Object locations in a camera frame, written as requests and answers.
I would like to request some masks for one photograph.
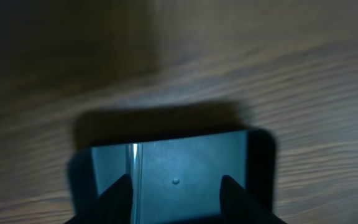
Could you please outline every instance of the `wooden table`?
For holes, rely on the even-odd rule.
[[[358,1],[0,1],[0,223],[65,222],[76,150],[162,121],[271,130],[277,215],[358,223]]]

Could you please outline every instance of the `wooden surface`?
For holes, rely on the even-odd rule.
[[[358,1],[0,0],[0,223],[68,220],[73,153],[161,117],[272,130],[277,215],[358,223]]]

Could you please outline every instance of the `wood grain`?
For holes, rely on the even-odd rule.
[[[0,1],[0,223],[69,219],[76,124],[134,110],[272,130],[277,215],[358,223],[358,1]]]

